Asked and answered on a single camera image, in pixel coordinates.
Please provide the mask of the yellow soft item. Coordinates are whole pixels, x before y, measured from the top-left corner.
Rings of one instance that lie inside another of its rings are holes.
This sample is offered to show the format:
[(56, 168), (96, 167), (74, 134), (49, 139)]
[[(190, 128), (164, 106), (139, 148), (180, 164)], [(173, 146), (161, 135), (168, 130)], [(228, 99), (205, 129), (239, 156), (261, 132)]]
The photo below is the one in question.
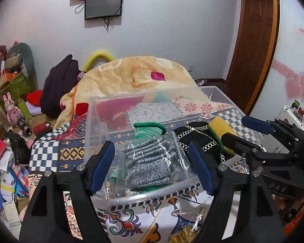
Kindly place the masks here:
[(237, 133), (231, 128), (231, 126), (227, 124), (221, 117), (214, 117), (209, 123), (209, 129), (214, 138), (218, 141), (221, 150), (229, 155), (234, 155), (234, 151), (225, 147), (221, 140), (221, 137), (225, 133), (231, 133), (235, 136), (238, 136)]

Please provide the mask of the black knit hat white grid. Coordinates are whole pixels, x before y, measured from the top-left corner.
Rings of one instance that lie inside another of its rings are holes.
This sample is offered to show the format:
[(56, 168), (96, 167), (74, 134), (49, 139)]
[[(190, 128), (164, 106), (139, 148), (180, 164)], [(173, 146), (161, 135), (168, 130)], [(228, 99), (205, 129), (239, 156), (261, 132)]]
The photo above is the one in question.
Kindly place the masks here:
[(217, 163), (225, 161), (218, 141), (211, 133), (207, 122), (191, 122), (185, 126), (176, 128), (174, 133), (176, 133), (177, 139), (186, 157), (188, 157), (189, 144), (192, 141), (196, 141), (203, 152), (212, 155)]

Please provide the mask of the clear plastic storage bin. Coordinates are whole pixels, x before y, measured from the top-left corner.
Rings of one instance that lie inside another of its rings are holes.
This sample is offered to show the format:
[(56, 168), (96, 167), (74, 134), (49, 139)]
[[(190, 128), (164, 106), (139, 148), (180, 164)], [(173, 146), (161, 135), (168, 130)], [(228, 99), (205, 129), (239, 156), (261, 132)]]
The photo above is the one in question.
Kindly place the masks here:
[(101, 188), (98, 205), (128, 204), (144, 194), (177, 190), (193, 178), (180, 130), (200, 130), (221, 117), (241, 137), (243, 112), (217, 87), (187, 87), (91, 97), (87, 111), (84, 159), (107, 141), (115, 152)]

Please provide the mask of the grey knit gloves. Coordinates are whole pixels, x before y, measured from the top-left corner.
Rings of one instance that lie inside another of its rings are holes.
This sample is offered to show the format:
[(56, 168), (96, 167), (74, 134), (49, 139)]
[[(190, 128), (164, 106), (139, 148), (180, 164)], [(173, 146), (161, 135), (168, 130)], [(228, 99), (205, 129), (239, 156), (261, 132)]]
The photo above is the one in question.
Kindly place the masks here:
[(110, 176), (119, 190), (145, 192), (188, 180), (191, 164), (174, 132), (134, 139), (115, 146)]

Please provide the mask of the green knit glove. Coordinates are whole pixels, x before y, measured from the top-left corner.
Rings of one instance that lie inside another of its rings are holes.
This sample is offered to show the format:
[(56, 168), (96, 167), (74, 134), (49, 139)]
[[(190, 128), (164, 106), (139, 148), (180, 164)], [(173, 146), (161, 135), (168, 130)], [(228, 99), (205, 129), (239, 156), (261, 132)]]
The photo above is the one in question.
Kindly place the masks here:
[(172, 184), (171, 166), (176, 149), (167, 139), (166, 128), (157, 122), (137, 122), (134, 139), (116, 145), (109, 181), (119, 195), (145, 193)]

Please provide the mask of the wooden wardrobe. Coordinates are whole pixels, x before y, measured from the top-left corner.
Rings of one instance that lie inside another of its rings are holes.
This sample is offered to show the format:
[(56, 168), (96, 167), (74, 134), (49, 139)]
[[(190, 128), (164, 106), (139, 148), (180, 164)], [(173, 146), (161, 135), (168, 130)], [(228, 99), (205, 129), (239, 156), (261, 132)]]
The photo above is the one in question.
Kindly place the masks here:
[(304, 108), (304, 6), (300, 0), (280, 0), (275, 55), (250, 115), (272, 120), (294, 100)]

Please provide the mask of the patterned patchwork bed cover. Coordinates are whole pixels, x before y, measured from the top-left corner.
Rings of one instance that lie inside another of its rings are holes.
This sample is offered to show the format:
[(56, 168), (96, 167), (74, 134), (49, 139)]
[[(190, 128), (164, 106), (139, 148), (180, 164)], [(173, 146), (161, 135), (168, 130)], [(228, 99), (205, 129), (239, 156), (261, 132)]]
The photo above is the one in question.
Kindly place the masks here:
[(89, 100), (88, 111), (32, 145), (29, 191), (46, 171), (69, 172), (86, 163), (106, 141), (113, 161), (92, 203), (112, 242), (168, 242), (180, 231), (199, 229), (199, 212), (212, 203), (188, 161), (196, 140), (218, 163), (242, 173), (245, 159), (226, 154), (213, 120), (260, 145), (261, 135), (242, 125), (243, 113), (211, 88), (177, 88)]

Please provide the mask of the pink rabbit plush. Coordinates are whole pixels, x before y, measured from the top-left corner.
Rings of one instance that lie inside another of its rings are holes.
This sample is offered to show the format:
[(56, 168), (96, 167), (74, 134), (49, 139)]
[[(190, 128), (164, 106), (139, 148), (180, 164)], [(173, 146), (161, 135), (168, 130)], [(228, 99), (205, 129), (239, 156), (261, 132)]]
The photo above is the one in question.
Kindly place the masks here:
[(11, 126), (17, 125), (18, 121), (23, 118), (23, 114), (19, 107), (15, 104), (10, 92), (3, 95), (4, 109), (7, 114), (8, 122)]

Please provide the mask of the green bottle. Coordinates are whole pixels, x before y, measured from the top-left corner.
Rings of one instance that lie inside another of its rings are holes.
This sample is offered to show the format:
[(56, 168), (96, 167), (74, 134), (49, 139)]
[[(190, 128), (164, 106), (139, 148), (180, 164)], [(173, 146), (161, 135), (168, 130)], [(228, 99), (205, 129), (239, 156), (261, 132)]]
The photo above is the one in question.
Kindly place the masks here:
[(29, 109), (27, 108), (26, 102), (23, 99), (19, 98), (17, 100), (17, 104), (18, 104), (18, 107), (19, 107), (20, 111), (22, 112), (25, 120), (27, 122), (30, 122), (33, 119), (33, 117), (31, 116), (31, 113), (29, 112)]

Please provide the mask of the wooden door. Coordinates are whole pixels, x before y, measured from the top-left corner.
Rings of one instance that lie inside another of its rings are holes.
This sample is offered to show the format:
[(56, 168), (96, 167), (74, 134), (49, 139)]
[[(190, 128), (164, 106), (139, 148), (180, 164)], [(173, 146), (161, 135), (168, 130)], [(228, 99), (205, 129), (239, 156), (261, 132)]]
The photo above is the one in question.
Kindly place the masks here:
[(278, 0), (242, 0), (225, 92), (249, 114), (267, 78), (278, 35)]

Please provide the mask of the green gift bag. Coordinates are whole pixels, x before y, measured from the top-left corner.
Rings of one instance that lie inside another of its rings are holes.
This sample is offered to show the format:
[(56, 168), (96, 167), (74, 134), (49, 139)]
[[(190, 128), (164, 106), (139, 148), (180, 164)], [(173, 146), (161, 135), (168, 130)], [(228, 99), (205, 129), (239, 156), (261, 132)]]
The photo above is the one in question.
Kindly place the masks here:
[(4, 106), (3, 95), (6, 95), (7, 92), (10, 92), (12, 100), (17, 101), (33, 90), (34, 82), (23, 74), (19, 74), (13, 80), (6, 82), (0, 87), (0, 104), (2, 107)]

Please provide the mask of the dark purple jacket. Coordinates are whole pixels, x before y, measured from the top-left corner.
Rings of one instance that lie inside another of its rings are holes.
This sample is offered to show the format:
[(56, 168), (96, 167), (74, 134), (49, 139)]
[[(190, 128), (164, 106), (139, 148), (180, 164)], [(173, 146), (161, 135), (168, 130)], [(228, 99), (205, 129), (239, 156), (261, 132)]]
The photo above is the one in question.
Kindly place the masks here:
[(72, 54), (51, 68), (40, 98), (41, 112), (48, 118), (56, 119), (61, 114), (60, 99), (77, 85), (79, 74), (78, 61)]

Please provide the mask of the yellow floral blanket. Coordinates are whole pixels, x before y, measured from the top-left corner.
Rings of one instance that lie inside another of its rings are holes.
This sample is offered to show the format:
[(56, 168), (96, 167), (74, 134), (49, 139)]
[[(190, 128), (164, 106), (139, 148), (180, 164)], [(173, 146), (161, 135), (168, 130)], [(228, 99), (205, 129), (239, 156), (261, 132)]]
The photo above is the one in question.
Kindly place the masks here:
[(79, 103), (91, 97), (129, 94), (170, 88), (195, 87), (197, 84), (182, 65), (154, 56), (132, 56), (113, 60), (88, 71), (60, 99), (64, 108), (53, 129), (71, 122)]

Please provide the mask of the grey dinosaur plush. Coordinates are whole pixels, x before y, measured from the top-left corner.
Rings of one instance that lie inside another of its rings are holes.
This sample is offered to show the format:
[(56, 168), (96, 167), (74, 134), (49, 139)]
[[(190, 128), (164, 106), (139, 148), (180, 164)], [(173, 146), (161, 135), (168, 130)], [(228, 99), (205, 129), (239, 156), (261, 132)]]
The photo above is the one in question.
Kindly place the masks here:
[(35, 78), (33, 53), (29, 45), (23, 42), (13, 45), (6, 54), (4, 69), (8, 72), (21, 71), (25, 78)]

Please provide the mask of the small black wall monitor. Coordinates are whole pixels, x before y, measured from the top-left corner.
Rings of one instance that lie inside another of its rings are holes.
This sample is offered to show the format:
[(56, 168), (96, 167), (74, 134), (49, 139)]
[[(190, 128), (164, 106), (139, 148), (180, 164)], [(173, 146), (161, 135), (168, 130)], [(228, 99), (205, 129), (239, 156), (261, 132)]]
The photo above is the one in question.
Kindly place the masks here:
[(85, 0), (84, 19), (111, 18), (122, 15), (123, 0)]

